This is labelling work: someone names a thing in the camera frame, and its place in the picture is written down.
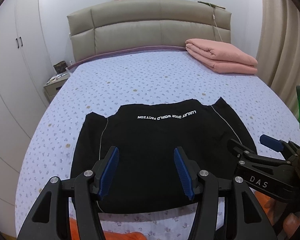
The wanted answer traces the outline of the person's right hand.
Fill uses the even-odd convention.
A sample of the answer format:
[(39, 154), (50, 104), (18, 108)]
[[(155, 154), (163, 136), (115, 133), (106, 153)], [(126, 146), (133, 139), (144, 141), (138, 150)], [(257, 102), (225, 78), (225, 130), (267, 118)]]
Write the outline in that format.
[[(264, 208), (268, 210), (267, 216), (271, 221), (271, 223), (273, 223), (275, 204), (276, 204), (276, 200), (270, 198), (264, 205)], [(287, 235), (288, 239), (290, 239), (294, 235), (294, 233), (296, 232), (299, 226), (300, 226), (300, 214), (296, 215), (290, 213), (287, 216), (287, 218), (285, 218), (283, 222), (283, 230)]]

